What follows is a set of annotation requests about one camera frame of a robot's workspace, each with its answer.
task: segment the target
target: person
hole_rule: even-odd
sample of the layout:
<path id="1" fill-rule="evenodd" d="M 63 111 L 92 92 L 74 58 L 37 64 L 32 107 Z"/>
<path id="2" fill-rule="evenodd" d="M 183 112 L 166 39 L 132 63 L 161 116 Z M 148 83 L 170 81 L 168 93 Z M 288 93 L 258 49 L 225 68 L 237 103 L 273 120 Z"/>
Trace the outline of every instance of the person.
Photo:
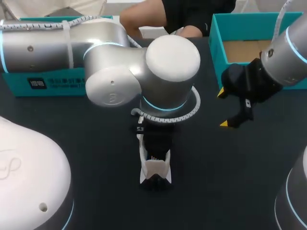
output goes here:
<path id="1" fill-rule="evenodd" d="M 142 26 L 164 27 L 171 34 L 183 27 L 182 37 L 209 36 L 214 13 L 230 13 L 236 0 L 145 0 L 125 10 L 120 23 L 131 37 L 142 38 Z"/>

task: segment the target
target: teal cardboard box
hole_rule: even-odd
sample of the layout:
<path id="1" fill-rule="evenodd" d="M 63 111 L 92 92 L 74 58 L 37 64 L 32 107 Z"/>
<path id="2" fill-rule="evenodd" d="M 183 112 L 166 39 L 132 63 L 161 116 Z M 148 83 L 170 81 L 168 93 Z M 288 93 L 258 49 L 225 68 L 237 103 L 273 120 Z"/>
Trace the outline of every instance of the teal cardboard box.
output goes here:
<path id="1" fill-rule="evenodd" d="M 22 18 L 21 21 L 62 22 L 78 17 Z M 41 73 L 4 73 L 4 80 L 16 97 L 84 96 L 83 68 Z"/>
<path id="2" fill-rule="evenodd" d="M 303 13 L 285 14 L 280 33 Z M 219 88 L 221 75 L 232 63 L 247 65 L 259 58 L 273 38 L 278 13 L 230 13 L 215 14 L 209 37 L 210 52 Z M 287 89 L 307 89 L 307 79 Z"/>

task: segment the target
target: screw hole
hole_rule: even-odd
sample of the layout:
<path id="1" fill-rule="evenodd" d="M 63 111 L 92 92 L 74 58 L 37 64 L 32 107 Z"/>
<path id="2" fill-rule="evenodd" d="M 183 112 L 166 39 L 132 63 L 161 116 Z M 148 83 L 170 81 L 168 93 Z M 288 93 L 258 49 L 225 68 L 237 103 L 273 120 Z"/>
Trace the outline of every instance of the screw hole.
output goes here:
<path id="1" fill-rule="evenodd" d="M 270 50 L 268 51 L 268 57 L 269 57 L 269 58 L 272 57 L 273 54 L 274 54 L 274 50 L 273 50 L 273 49 L 270 49 Z"/>
<path id="2" fill-rule="evenodd" d="M 42 212 L 47 212 L 48 207 L 47 207 L 47 205 L 46 205 L 45 203 L 41 203 L 41 204 L 39 205 L 39 209 L 40 209 Z"/>
<path id="3" fill-rule="evenodd" d="M 28 51 L 32 52 L 34 50 L 33 46 L 28 46 Z"/>

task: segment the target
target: logo on robot base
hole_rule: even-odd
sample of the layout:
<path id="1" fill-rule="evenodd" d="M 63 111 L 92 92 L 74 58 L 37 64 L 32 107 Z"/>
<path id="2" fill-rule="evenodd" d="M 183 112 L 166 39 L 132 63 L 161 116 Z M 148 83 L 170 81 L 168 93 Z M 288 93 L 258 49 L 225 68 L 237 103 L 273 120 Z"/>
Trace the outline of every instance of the logo on robot base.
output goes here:
<path id="1" fill-rule="evenodd" d="M 117 105 L 123 103 L 125 97 L 120 93 L 110 93 L 105 96 L 104 104 L 106 105 Z"/>
<path id="2" fill-rule="evenodd" d="M 13 150 L 0 150 L 0 180 L 7 179 L 11 172 L 15 172 L 21 167 L 21 159 L 13 157 L 8 152 Z"/>
<path id="3" fill-rule="evenodd" d="M 251 108 L 251 104 L 250 104 L 250 100 L 249 99 L 245 99 L 245 104 L 247 108 Z"/>

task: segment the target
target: white plastic part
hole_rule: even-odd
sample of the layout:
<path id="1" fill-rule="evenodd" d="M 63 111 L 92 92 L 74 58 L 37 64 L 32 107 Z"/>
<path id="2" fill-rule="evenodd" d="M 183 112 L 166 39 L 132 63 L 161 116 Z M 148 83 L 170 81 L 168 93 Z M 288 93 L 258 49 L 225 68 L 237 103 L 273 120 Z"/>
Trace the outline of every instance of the white plastic part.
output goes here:
<path id="1" fill-rule="evenodd" d="M 63 203 L 71 171 L 48 137 L 0 119 L 0 229 L 34 230 Z"/>
<path id="2" fill-rule="evenodd" d="M 283 5 L 282 9 L 280 10 L 276 20 L 272 41 L 274 41 L 279 36 L 280 26 L 283 22 L 283 17 L 286 14 L 287 10 L 289 10 L 289 8 L 291 7 L 293 1 L 294 0 L 287 0 L 286 3 Z"/>
<path id="3" fill-rule="evenodd" d="M 67 43 L 69 68 L 73 69 L 73 52 L 72 52 L 71 35 L 70 35 L 71 27 L 70 27 L 68 21 L 62 21 L 62 23 L 63 23 L 64 36 L 66 38 L 66 43 Z"/>
<path id="4" fill-rule="evenodd" d="M 170 158 L 171 151 L 166 153 L 166 159 L 163 160 L 146 160 L 147 150 L 144 147 L 143 135 L 138 135 L 137 138 L 140 141 L 140 159 L 141 159 L 141 174 L 140 174 L 140 184 L 144 182 L 145 179 L 150 179 L 153 175 L 157 174 L 163 179 L 167 179 L 168 182 L 172 183 Z"/>
<path id="5" fill-rule="evenodd" d="M 107 0 L 105 7 L 105 15 L 120 15 L 120 13 L 144 0 Z"/>
<path id="6" fill-rule="evenodd" d="M 163 80 L 186 81 L 198 72 L 201 56 L 188 39 L 165 35 L 148 46 L 146 63 L 151 72 Z"/>
<path id="7" fill-rule="evenodd" d="M 126 66 L 115 66 L 94 73 L 85 84 L 87 97 L 94 104 L 116 107 L 141 93 L 138 80 Z"/>

